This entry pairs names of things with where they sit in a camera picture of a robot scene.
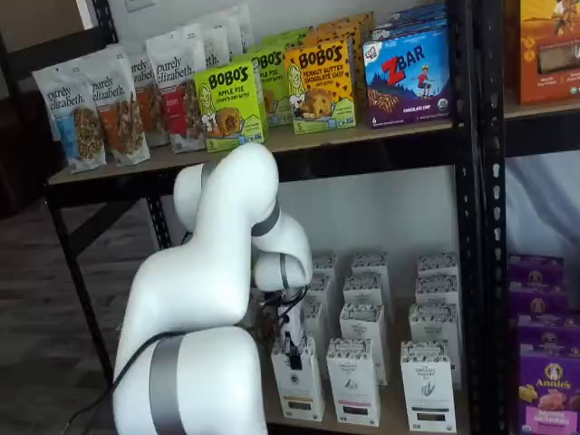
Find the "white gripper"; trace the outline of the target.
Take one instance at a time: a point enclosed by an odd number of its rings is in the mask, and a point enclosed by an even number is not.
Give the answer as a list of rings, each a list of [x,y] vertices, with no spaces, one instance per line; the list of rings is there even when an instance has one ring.
[[[277,308],[278,342],[284,346],[285,355],[291,368],[301,368],[301,350],[305,339],[304,302]]]

